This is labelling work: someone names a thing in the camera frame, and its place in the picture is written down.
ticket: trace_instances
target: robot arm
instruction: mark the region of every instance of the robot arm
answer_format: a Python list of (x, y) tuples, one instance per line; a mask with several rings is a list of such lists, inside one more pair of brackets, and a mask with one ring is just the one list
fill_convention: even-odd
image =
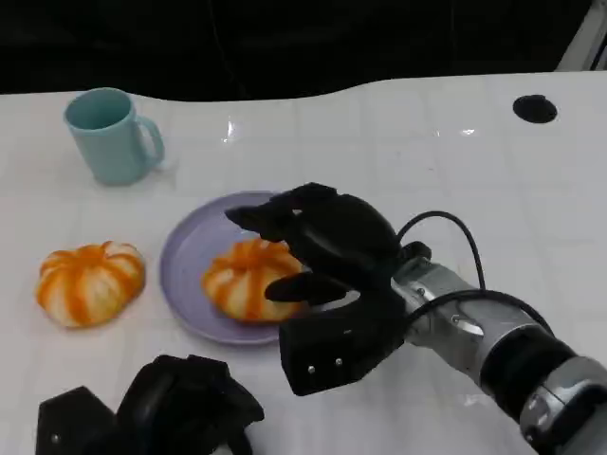
[(282, 325), (281, 359), (295, 393), (361, 380), (408, 341), (470, 377), (539, 453), (607, 453), (607, 437), (595, 431), (607, 421), (607, 371), (557, 340), (525, 303), (485, 290), (482, 274), (477, 289), (433, 263), (423, 244), (401, 248), (371, 206), (317, 184), (227, 215), (266, 240), (286, 241), (311, 269), (271, 285), (270, 299), (318, 309), (359, 293)]

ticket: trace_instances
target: robot finger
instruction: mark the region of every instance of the robot finger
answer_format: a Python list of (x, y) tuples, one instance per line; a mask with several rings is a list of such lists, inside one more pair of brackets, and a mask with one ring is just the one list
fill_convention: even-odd
[(273, 282), (266, 289), (266, 298), (275, 301), (306, 300), (310, 306), (343, 299), (347, 289), (332, 280), (312, 272), (304, 272)]

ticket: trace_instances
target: small pumpkin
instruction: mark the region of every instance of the small pumpkin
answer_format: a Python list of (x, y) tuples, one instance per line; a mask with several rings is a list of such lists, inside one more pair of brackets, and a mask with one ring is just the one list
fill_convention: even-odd
[(36, 299), (59, 324), (89, 327), (115, 317), (144, 284), (138, 251), (105, 242), (51, 253), (40, 267)]
[(226, 315), (243, 322), (280, 322), (301, 310), (300, 302), (266, 299), (267, 286), (295, 275), (302, 265), (285, 244), (260, 238), (238, 242), (212, 262), (203, 274), (201, 286)]

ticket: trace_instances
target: purple plate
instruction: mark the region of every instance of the purple plate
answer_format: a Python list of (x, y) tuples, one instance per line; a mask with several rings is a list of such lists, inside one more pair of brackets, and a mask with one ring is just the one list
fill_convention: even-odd
[(252, 326), (228, 318), (200, 287), (200, 277), (215, 257), (235, 242), (255, 237), (224, 212), (264, 204), (272, 195), (248, 191), (215, 199), (190, 213), (169, 236), (160, 257), (160, 286), (175, 316), (196, 334), (230, 344), (263, 344), (278, 339), (277, 325)]

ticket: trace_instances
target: silver metal arm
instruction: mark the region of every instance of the silver metal arm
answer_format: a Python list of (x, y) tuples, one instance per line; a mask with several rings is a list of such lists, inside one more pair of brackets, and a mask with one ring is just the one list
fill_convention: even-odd
[[(428, 301), (474, 287), (440, 264), (423, 258), (408, 262), (393, 278), (408, 313)], [(497, 343), (514, 331), (541, 326), (518, 308), (487, 300), (447, 304), (416, 323), (408, 341), (431, 348), (455, 370), (482, 387), (481, 370)]]
[[(402, 266), (392, 287), (408, 313), (437, 297), (474, 289), (424, 258)], [(470, 377), (520, 424), (539, 453), (607, 454), (604, 427), (600, 434), (589, 429), (607, 420), (607, 410), (599, 407), (607, 404), (607, 371), (577, 356), (522, 309), (495, 300), (453, 301), (419, 319), (407, 340)], [(594, 449), (575, 451), (584, 442)]]

